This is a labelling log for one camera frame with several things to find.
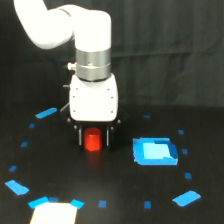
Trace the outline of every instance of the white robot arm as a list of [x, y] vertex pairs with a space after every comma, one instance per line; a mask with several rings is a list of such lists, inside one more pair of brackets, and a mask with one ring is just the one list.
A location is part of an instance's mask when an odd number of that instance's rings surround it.
[[16, 13], [31, 41], [52, 49], [76, 39], [76, 48], [97, 52], [111, 48], [111, 18], [103, 11], [64, 5], [48, 10], [43, 0], [14, 0]]
[[43, 0], [14, 0], [14, 6], [24, 30], [39, 48], [52, 49], [74, 40], [76, 63], [70, 64], [70, 69], [76, 73], [70, 84], [71, 118], [75, 122], [113, 125], [118, 91], [111, 73], [110, 15], [76, 5], [48, 10]]

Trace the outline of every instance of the red block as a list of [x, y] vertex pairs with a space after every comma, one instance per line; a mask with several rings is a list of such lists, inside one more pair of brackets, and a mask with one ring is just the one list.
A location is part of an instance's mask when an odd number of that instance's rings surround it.
[[88, 128], [85, 131], [85, 149], [98, 151], [102, 148], [102, 131], [98, 128]]

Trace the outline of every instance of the blue tape marker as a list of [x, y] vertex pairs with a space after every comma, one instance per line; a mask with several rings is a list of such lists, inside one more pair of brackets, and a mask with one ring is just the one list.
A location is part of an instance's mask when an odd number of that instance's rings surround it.
[[41, 119], [41, 118], [44, 118], [44, 117], [49, 116], [50, 114], [55, 113], [56, 111], [57, 111], [56, 108], [50, 108], [50, 109], [48, 109], [48, 110], [45, 110], [45, 111], [43, 111], [43, 112], [37, 114], [36, 117], [39, 118], [39, 119]]
[[21, 147], [27, 147], [27, 145], [28, 145], [28, 142], [23, 142]]
[[98, 207], [99, 208], [106, 208], [107, 207], [107, 201], [99, 201]]
[[156, 138], [152, 140], [152, 138], [141, 138], [141, 139], [133, 139], [133, 155], [134, 155], [134, 162], [137, 162], [140, 165], [177, 165], [178, 159], [177, 158], [166, 158], [163, 159], [145, 159], [144, 157], [144, 150], [143, 150], [143, 143], [154, 143], [155, 141], [161, 141], [161, 139]]
[[176, 202], [179, 206], [183, 207], [199, 198], [201, 198], [201, 195], [197, 194], [194, 191], [188, 191], [187, 193], [182, 194], [177, 198], [174, 198], [173, 201]]
[[151, 209], [151, 202], [150, 201], [145, 201], [144, 208], [145, 209]]
[[16, 193], [17, 195], [22, 195], [22, 194], [26, 194], [29, 189], [18, 184], [16, 181], [14, 180], [10, 180], [9, 182], [6, 182], [5, 185], [7, 187], [9, 187], [14, 193]]
[[34, 128], [35, 127], [35, 124], [30, 124], [30, 128]]
[[77, 200], [72, 200], [71, 201], [71, 205], [73, 205], [74, 207], [77, 207], [78, 209], [82, 208], [82, 206], [85, 203], [81, 202], [81, 201], [77, 201]]
[[186, 179], [191, 179], [191, 173], [185, 173], [185, 178]]
[[167, 144], [168, 148], [170, 150], [170, 155], [173, 158], [178, 158], [178, 152], [177, 152], [176, 146], [171, 144], [171, 142], [169, 142], [169, 141], [155, 141], [155, 144]]
[[48, 198], [49, 202], [58, 202], [58, 198], [50, 197]]
[[11, 166], [11, 168], [9, 169], [10, 172], [15, 171], [15, 169], [17, 168], [17, 166]]
[[30, 206], [30, 208], [34, 209], [35, 207], [37, 207], [38, 205], [44, 204], [46, 202], [49, 202], [47, 197], [43, 197], [43, 198], [39, 198], [35, 201], [31, 201], [28, 203], [28, 205]]
[[182, 149], [182, 153], [183, 153], [184, 155], [187, 155], [187, 154], [188, 154], [187, 149]]
[[183, 130], [179, 130], [178, 132], [179, 132], [180, 135], [183, 135], [184, 134], [184, 131]]

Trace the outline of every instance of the blue tape piece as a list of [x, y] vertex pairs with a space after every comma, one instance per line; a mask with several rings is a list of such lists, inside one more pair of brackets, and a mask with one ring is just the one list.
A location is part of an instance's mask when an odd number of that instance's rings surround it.
[[178, 158], [177, 148], [176, 148], [175, 145], [171, 144], [171, 142], [169, 142], [169, 141], [155, 141], [155, 144], [167, 144], [168, 148], [170, 150], [170, 155], [173, 158]]
[[185, 173], [185, 178], [186, 179], [191, 179], [191, 173]]
[[14, 180], [10, 180], [9, 182], [6, 182], [5, 185], [7, 187], [9, 187], [14, 193], [16, 193], [17, 195], [22, 195], [22, 194], [26, 194], [29, 189], [18, 184], [16, 181]]
[[10, 171], [10, 172], [13, 172], [13, 171], [16, 170], [16, 168], [17, 168], [17, 166], [11, 166], [11, 168], [9, 169], [9, 171]]
[[99, 208], [106, 208], [107, 207], [107, 201], [99, 201], [98, 207]]
[[145, 159], [143, 143], [154, 143], [155, 141], [169, 141], [169, 138], [141, 138], [141, 139], [133, 139], [133, 154], [134, 161], [140, 165], [177, 165], [177, 158], [166, 158], [163, 159]]
[[50, 197], [48, 198], [49, 202], [58, 202], [58, 198]]
[[71, 205], [73, 205], [74, 207], [77, 207], [78, 209], [82, 208], [82, 206], [84, 204], [85, 204], [84, 202], [77, 201], [77, 200], [72, 200], [71, 201]]
[[35, 127], [35, 124], [30, 124], [30, 128], [34, 128]]
[[47, 117], [49, 116], [50, 114], [53, 114], [57, 111], [57, 108], [50, 108], [48, 110], [45, 110], [39, 114], [36, 115], [37, 118], [41, 119], [41, 118], [44, 118], [44, 117]]
[[173, 201], [176, 202], [179, 206], [183, 207], [199, 198], [201, 198], [201, 195], [197, 194], [194, 191], [188, 191], [185, 194], [182, 194], [179, 197], [174, 198]]
[[183, 135], [184, 134], [184, 131], [183, 130], [179, 130], [178, 132], [179, 132], [180, 135]]
[[28, 203], [28, 205], [30, 206], [30, 208], [34, 209], [35, 207], [37, 207], [38, 205], [42, 205], [44, 203], [49, 202], [47, 197], [43, 197], [43, 198], [39, 198], [35, 201], [31, 201]]
[[28, 145], [28, 142], [23, 142], [21, 147], [27, 147], [27, 145]]
[[182, 149], [182, 153], [183, 153], [184, 155], [187, 155], [187, 154], [188, 154], [187, 149]]
[[145, 209], [151, 209], [151, 202], [150, 201], [145, 201], [144, 208]]

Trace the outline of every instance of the black table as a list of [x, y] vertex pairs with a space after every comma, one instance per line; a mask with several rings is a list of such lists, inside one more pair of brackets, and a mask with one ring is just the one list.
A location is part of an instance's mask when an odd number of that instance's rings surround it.
[[[224, 109], [124, 108], [130, 117], [115, 134], [115, 150], [104, 147], [91, 154], [78, 148], [73, 127], [57, 113], [37, 119], [35, 114], [48, 108], [8, 107], [0, 117], [0, 222], [29, 223], [33, 210], [28, 202], [47, 196], [85, 202], [77, 224], [223, 223]], [[178, 165], [134, 162], [132, 140], [140, 137], [170, 138]], [[24, 141], [28, 146], [22, 148]], [[9, 172], [12, 165], [17, 169]], [[185, 179], [186, 172], [191, 180]], [[5, 186], [12, 179], [30, 191], [17, 196]], [[189, 190], [201, 199], [184, 208], [172, 201]], [[98, 208], [99, 200], [106, 200], [107, 207]], [[150, 210], [144, 209], [145, 201], [151, 201]]]

